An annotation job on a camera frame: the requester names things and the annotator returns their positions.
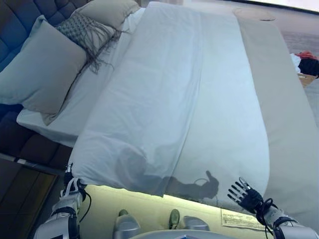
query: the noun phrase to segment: red clothing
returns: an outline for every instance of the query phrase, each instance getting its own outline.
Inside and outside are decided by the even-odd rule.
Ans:
[[[301,59],[314,59],[314,60],[318,60],[316,56],[314,56],[311,52],[309,51],[304,51],[301,52],[299,54],[295,54],[296,56],[299,56]]]

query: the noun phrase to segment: black cable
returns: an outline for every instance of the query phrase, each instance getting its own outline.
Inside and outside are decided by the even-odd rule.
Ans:
[[[273,235],[272,231],[270,230],[270,228],[268,227],[267,223],[266,223],[266,220],[265,220],[265,212],[269,210],[269,208],[272,206],[272,207],[275,207],[275,208],[278,208],[274,203],[273,203],[273,199],[272,198],[269,198],[267,199],[266,201],[262,202],[262,205],[260,206],[260,209],[258,209],[258,212],[256,214],[256,218],[257,220],[265,226],[265,235],[266,235],[266,238],[268,239],[268,236],[267,236],[267,231]]]
[[[92,198],[91,198],[91,195],[88,194],[87,192],[85,192],[86,195],[88,195],[88,197],[90,198],[90,204],[89,204],[89,207],[88,209],[86,210],[85,214],[83,215],[83,217],[81,218],[81,220],[79,221],[79,223],[82,222],[82,220],[85,218],[85,216],[88,214],[89,210],[90,210],[90,207],[91,207],[91,203],[92,203]]]

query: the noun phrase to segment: blue upholstered headboard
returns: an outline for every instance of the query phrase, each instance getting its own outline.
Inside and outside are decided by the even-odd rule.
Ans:
[[[19,53],[38,16],[56,25],[89,1],[0,0],[0,71]]]

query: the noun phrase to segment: pillow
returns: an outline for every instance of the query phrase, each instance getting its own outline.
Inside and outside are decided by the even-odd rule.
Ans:
[[[100,50],[109,42],[116,31],[78,12],[72,14],[70,18],[55,28],[86,51],[88,64],[90,64],[91,70],[97,73],[101,62],[103,62],[98,57]]]
[[[0,72],[0,104],[56,114],[85,62],[85,51],[40,16],[21,51]]]
[[[106,26],[121,30],[125,18],[138,9],[139,5],[133,0],[94,0],[76,11]]]

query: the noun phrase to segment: light blue pillow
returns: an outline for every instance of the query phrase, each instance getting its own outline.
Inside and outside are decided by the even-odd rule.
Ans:
[[[0,103],[56,114],[85,62],[85,51],[40,16],[20,53],[0,72]]]

